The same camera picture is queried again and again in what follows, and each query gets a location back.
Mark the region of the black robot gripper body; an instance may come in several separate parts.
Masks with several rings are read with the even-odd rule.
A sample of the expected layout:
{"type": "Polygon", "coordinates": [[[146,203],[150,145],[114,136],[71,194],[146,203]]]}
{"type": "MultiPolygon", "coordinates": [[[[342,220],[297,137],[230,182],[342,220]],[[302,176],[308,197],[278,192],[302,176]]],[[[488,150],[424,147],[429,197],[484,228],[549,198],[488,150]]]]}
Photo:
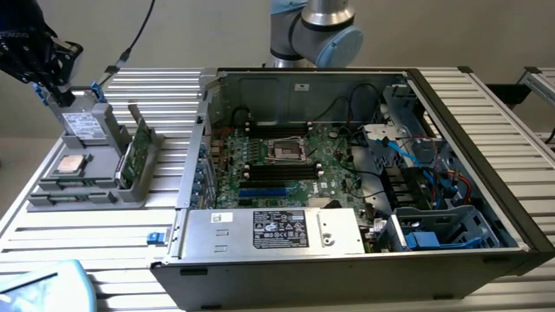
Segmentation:
{"type": "Polygon", "coordinates": [[[51,49],[55,37],[37,0],[0,0],[0,49],[51,49]]]}

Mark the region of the hard disk with blue tabs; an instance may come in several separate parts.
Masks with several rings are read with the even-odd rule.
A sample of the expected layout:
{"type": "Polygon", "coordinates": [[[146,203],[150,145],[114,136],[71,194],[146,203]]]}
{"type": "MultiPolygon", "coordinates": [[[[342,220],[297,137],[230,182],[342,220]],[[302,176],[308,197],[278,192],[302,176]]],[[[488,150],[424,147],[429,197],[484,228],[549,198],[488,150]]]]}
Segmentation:
{"type": "Polygon", "coordinates": [[[67,89],[70,104],[62,107],[43,87],[33,83],[33,90],[41,103],[50,109],[62,126],[66,136],[78,140],[102,140],[106,138],[103,119],[109,111],[102,88],[93,81],[83,90],[67,89]]]}

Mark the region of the grey plastic parts rack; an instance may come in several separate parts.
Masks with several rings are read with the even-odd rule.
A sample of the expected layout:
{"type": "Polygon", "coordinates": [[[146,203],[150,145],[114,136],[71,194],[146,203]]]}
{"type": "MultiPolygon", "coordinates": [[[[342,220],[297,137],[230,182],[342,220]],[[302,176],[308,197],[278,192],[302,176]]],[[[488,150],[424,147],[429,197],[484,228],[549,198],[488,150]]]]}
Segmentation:
{"type": "Polygon", "coordinates": [[[114,171],[119,158],[125,154],[134,133],[117,123],[113,107],[103,119],[106,138],[102,140],[78,140],[66,136],[62,130],[59,151],[54,154],[49,167],[35,182],[37,189],[26,196],[26,211],[30,213],[106,211],[141,209],[145,206],[149,182],[162,136],[153,128],[151,144],[146,156],[145,169],[129,189],[121,189],[114,182],[114,171]],[[63,155],[90,154],[91,161],[81,176],[53,175],[63,155]]]}

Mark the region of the silver CPU chip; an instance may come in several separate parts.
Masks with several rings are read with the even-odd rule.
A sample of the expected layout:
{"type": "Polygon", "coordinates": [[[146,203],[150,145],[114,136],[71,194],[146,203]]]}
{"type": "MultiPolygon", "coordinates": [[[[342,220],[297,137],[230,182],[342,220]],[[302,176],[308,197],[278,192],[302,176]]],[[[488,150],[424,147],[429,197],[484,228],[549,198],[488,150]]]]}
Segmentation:
{"type": "Polygon", "coordinates": [[[59,162],[53,171],[53,175],[81,176],[83,174],[83,168],[91,159],[93,156],[90,154],[63,155],[59,158],[59,162]]]}

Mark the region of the green graphics card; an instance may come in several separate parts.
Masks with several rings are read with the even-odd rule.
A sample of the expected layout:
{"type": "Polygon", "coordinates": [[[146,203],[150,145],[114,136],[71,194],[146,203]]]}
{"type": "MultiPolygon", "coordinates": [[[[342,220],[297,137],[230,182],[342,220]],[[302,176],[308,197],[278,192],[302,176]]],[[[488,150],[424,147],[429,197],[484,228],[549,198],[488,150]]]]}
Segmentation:
{"type": "Polygon", "coordinates": [[[127,110],[137,124],[137,129],[114,171],[114,182],[119,189],[129,189],[134,181],[139,179],[151,144],[151,130],[146,125],[137,104],[130,103],[127,110]]]}

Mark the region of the black expansion slot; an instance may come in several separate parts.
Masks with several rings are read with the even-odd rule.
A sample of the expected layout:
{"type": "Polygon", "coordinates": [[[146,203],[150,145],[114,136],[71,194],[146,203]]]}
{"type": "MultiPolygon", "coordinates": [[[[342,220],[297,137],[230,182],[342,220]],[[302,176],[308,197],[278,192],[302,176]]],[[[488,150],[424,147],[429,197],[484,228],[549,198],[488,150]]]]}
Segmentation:
{"type": "Polygon", "coordinates": [[[278,189],[285,187],[284,181],[242,181],[238,183],[241,189],[278,189]]]}

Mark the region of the blue expansion slot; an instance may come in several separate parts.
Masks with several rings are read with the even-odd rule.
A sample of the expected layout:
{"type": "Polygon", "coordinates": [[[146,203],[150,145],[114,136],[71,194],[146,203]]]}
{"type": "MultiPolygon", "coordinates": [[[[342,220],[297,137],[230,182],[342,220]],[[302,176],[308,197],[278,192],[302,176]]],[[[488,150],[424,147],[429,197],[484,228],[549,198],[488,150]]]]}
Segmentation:
{"type": "Polygon", "coordinates": [[[241,189],[238,191],[240,198],[282,198],[288,196],[288,190],[285,188],[270,189],[241,189]]]}

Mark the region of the silver power supply unit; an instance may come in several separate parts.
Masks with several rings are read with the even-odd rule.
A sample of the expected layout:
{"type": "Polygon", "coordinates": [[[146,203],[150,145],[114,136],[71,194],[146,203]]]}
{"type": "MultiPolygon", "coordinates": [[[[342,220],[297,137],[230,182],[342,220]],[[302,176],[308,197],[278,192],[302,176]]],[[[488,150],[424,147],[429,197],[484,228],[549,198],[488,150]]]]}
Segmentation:
{"type": "Polygon", "coordinates": [[[242,261],[364,253],[352,209],[281,207],[190,211],[180,257],[242,261]]]}

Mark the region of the light blue rounded cover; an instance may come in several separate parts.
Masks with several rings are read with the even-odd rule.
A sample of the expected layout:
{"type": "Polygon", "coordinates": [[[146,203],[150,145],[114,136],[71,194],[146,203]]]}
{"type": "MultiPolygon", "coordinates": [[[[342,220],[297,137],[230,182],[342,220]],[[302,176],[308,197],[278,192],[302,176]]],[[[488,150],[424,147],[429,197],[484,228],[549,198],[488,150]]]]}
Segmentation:
{"type": "Polygon", "coordinates": [[[97,312],[95,290],[81,263],[63,260],[0,281],[0,312],[97,312]]]}

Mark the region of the green motherboard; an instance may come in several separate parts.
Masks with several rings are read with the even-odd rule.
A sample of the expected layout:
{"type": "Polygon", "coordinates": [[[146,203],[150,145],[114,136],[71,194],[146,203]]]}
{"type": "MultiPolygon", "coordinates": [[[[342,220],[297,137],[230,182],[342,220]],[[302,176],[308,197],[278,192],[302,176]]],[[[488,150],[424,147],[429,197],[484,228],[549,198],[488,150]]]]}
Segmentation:
{"type": "Polygon", "coordinates": [[[350,208],[361,228],[370,227],[374,194],[364,194],[361,173],[353,166],[353,148],[360,135],[338,124],[310,123],[305,140],[308,161],[274,164],[314,164],[318,180],[284,181],[288,196],[282,198],[240,198],[238,183],[248,181],[249,164],[272,164],[258,161],[261,138],[249,138],[248,123],[244,127],[220,129],[210,141],[210,156],[216,173],[216,200],[218,209],[305,207],[309,198],[330,198],[324,208],[350,208]]]}

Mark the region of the silver metal drive cage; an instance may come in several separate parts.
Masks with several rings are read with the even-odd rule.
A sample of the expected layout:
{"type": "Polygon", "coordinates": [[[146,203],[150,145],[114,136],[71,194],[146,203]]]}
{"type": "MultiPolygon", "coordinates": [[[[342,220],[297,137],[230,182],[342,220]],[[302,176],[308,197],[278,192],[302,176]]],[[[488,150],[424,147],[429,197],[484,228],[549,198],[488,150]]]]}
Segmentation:
{"type": "Polygon", "coordinates": [[[381,119],[362,127],[376,170],[389,166],[437,168],[442,139],[425,122],[425,110],[412,87],[385,87],[382,99],[381,119]]]}

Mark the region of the black fan shroud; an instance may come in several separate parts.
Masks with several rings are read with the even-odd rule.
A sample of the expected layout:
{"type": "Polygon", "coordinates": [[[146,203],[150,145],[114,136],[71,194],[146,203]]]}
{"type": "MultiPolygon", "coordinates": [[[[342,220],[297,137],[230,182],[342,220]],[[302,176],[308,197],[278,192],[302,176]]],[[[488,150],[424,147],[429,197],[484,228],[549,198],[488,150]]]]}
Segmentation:
{"type": "Polygon", "coordinates": [[[421,211],[433,208],[434,190],[417,167],[385,167],[380,175],[390,209],[412,207],[421,211]]]}

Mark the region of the open black PC case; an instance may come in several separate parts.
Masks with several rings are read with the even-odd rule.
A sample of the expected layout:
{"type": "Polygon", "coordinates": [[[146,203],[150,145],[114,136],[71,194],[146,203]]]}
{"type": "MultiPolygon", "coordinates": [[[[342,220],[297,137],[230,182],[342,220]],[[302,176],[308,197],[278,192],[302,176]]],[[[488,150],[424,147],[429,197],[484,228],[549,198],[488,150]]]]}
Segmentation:
{"type": "Polygon", "coordinates": [[[555,153],[506,106],[458,68],[208,70],[184,161],[166,253],[149,271],[186,311],[464,298],[490,281],[520,276],[555,260],[555,234],[530,209],[555,209],[555,153]],[[434,190],[433,208],[470,205],[484,216],[498,248],[374,251],[393,210],[362,127],[381,119],[382,91],[409,85],[424,120],[442,139],[438,167],[413,166],[434,190]],[[180,257],[186,216],[214,207],[210,141],[220,129],[253,122],[338,124],[360,135],[353,166],[364,194],[374,194],[370,227],[358,232],[365,253],[280,259],[186,260],[180,257]]]}

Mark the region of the blue plastic connector block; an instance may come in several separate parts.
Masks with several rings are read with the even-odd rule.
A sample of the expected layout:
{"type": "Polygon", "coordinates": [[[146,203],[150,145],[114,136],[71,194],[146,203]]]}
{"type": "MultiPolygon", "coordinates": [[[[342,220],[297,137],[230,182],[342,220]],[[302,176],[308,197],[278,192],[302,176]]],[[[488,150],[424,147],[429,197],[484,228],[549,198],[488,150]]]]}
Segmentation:
{"type": "Polygon", "coordinates": [[[440,247],[440,243],[433,232],[412,232],[405,235],[406,247],[410,250],[433,250],[440,247]]]}

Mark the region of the grey metal disk bay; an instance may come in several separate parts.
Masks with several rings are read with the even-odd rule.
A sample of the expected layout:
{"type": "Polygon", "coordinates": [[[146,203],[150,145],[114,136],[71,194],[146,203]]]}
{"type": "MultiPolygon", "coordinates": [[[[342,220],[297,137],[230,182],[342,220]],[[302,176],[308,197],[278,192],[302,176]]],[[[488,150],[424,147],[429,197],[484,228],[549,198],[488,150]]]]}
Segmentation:
{"type": "Polygon", "coordinates": [[[498,248],[502,243],[481,213],[470,205],[442,210],[421,211],[412,207],[396,208],[378,232],[372,248],[386,252],[420,252],[498,248]],[[433,250],[410,250],[405,235],[433,232],[440,247],[433,250]]]}

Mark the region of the aluminium profile side table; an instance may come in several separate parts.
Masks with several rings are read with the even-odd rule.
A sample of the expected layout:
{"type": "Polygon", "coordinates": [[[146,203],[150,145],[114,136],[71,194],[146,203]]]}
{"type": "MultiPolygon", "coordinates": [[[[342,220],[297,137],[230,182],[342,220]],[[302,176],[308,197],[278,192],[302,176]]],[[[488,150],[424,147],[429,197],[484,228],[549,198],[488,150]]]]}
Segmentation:
{"type": "Polygon", "coordinates": [[[525,67],[518,84],[525,85],[530,91],[555,108],[555,67],[525,67]]]}

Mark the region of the CPU socket with metal frame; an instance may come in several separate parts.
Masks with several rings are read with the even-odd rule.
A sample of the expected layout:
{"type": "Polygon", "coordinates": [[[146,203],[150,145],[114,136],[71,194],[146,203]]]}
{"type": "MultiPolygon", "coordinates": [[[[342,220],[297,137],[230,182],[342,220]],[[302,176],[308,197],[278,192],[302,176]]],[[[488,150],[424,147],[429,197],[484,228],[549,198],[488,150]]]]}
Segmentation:
{"type": "Polygon", "coordinates": [[[260,142],[258,161],[262,163],[304,163],[308,161],[305,140],[300,136],[265,139],[260,142]]]}

